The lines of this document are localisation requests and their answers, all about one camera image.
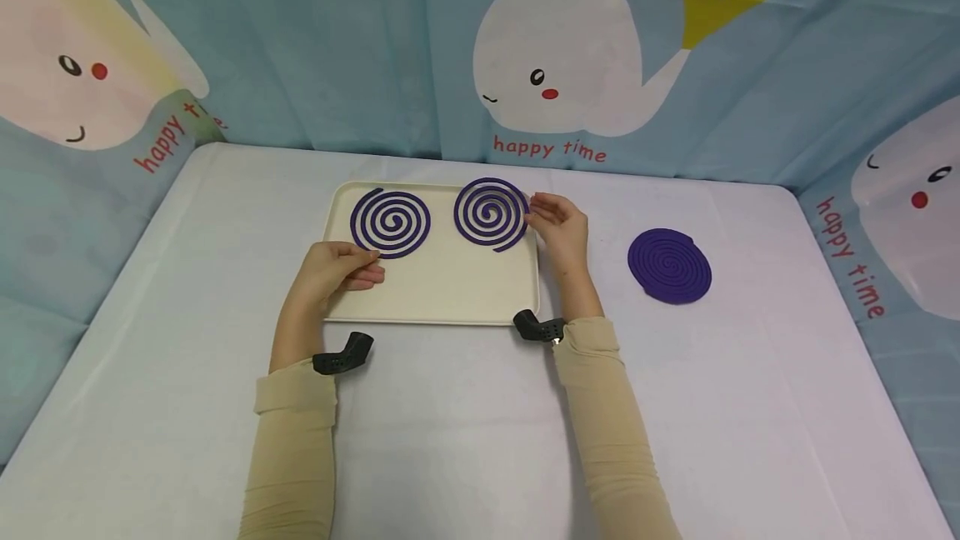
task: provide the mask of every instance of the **finger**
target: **finger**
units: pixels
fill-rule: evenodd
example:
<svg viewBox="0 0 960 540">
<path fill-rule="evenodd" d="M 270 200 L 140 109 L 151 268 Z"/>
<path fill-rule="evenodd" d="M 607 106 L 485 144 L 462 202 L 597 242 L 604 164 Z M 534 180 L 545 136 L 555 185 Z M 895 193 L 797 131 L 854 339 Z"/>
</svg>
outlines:
<svg viewBox="0 0 960 540">
<path fill-rule="evenodd" d="M 366 252 L 366 250 L 351 242 L 328 242 L 328 244 L 330 245 L 330 248 L 333 249 L 334 253 L 339 257 L 359 255 Z"/>
<path fill-rule="evenodd" d="M 560 214 L 564 219 L 572 218 L 580 213 L 577 205 L 573 204 L 567 197 L 561 197 L 560 194 L 548 194 L 547 192 L 537 192 L 534 197 L 537 205 L 548 207 L 555 213 Z"/>
<path fill-rule="evenodd" d="M 346 278 L 347 275 L 354 273 L 354 271 L 360 268 L 365 268 L 368 266 L 368 264 L 371 264 L 380 258 L 380 253 L 377 250 L 348 250 L 350 250 L 350 254 L 346 256 L 342 255 L 341 257 L 337 258 L 334 266 L 337 269 L 337 273 L 339 273 L 343 278 Z"/>
<path fill-rule="evenodd" d="M 378 266 L 375 262 L 368 264 L 367 266 L 360 267 L 363 271 L 372 271 L 372 273 L 385 273 L 387 270 L 383 267 Z"/>
<path fill-rule="evenodd" d="M 556 229 L 553 224 L 548 222 L 548 220 L 544 219 L 541 214 L 536 212 L 525 214 L 525 216 L 523 216 L 523 220 L 527 223 L 527 225 L 537 230 L 537 234 L 541 235 L 543 239 L 548 238 L 550 232 Z"/>
<path fill-rule="evenodd" d="M 383 271 L 371 271 L 366 267 L 361 267 L 358 270 L 354 271 L 347 275 L 349 280 L 365 280 L 367 282 L 373 283 L 383 283 L 386 279 L 386 274 Z"/>
<path fill-rule="evenodd" d="M 347 290 L 348 292 L 353 292 L 353 290 L 368 290 L 373 288 L 374 283 L 368 280 L 343 280 L 343 283 L 340 285 L 340 289 Z"/>
<path fill-rule="evenodd" d="M 561 223 L 561 222 L 560 222 L 560 217 L 557 217 L 555 213 L 550 212 L 550 211 L 544 209 L 544 207 L 539 207 L 539 206 L 536 206 L 536 205 L 532 205 L 532 206 L 530 207 L 530 210 L 533 211 L 533 212 L 535 212 L 536 214 L 538 214 L 539 217 L 542 217 L 542 218 L 546 219 L 546 220 L 547 220 L 548 222 L 550 222 L 551 224 L 560 225 L 560 223 Z"/>
</svg>

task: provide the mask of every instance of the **black wrist device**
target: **black wrist device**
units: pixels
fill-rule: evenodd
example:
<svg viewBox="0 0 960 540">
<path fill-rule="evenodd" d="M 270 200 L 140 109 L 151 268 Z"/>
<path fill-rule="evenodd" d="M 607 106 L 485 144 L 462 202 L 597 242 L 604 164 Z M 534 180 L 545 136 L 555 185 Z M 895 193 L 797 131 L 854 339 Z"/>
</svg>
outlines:
<svg viewBox="0 0 960 540">
<path fill-rule="evenodd" d="M 560 344 L 563 340 L 563 326 L 567 325 L 562 319 L 551 319 L 541 323 L 537 315 L 529 308 L 513 315 L 513 326 L 520 332 L 520 338 L 532 340 L 535 343 Z"/>
<path fill-rule="evenodd" d="M 359 368 L 367 362 L 373 346 L 373 338 L 364 332 L 350 332 L 347 346 L 340 352 L 322 352 L 313 356 L 313 370 L 324 376 L 332 376 L 350 369 Z"/>
</svg>

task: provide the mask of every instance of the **whale mouth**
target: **whale mouth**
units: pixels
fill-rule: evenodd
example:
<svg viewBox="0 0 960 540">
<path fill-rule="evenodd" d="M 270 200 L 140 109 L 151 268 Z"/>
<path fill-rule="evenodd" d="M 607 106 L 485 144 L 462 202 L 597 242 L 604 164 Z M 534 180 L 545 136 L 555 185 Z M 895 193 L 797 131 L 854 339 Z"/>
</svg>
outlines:
<svg viewBox="0 0 960 540">
<path fill-rule="evenodd" d="M 80 126 L 80 136 L 78 137 L 66 137 L 65 140 L 69 143 L 81 142 L 84 138 L 87 137 L 87 129 L 83 128 L 83 125 Z"/>
</svg>

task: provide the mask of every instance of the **white tray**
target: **white tray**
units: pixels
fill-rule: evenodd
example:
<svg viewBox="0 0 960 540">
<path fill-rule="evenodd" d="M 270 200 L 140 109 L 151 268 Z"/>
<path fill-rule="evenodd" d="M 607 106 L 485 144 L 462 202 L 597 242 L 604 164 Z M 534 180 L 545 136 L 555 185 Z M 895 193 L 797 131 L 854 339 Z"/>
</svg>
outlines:
<svg viewBox="0 0 960 540">
<path fill-rule="evenodd" d="M 403 191 L 423 200 L 430 233 L 417 250 L 382 258 L 387 279 L 374 289 L 347 292 L 331 307 L 334 321 L 512 325 L 513 315 L 539 308 L 537 241 L 528 229 L 522 241 L 503 252 L 460 235 L 453 205 L 461 188 L 431 184 L 347 182 L 333 195 L 326 241 L 353 242 L 350 213 L 374 188 Z"/>
</svg>

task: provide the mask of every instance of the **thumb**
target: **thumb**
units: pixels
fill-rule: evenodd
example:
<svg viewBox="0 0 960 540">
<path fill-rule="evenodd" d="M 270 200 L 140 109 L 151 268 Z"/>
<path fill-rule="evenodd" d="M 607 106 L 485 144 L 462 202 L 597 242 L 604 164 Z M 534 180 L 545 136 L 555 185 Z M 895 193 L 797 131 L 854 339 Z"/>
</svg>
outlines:
<svg viewBox="0 0 960 540">
<path fill-rule="evenodd" d="M 359 268 L 364 268 L 368 266 L 368 264 L 377 261 L 378 258 L 380 258 L 380 251 L 378 250 L 358 251 L 353 255 L 340 257 L 337 260 L 337 270 L 343 277 L 346 277 Z"/>
<path fill-rule="evenodd" d="M 549 236 L 550 232 L 553 230 L 553 224 L 548 222 L 548 220 L 543 217 L 539 217 L 535 212 L 530 212 L 523 216 L 524 222 L 527 223 L 530 227 L 537 230 L 537 234 L 543 236 L 543 239 L 546 239 Z"/>
</svg>

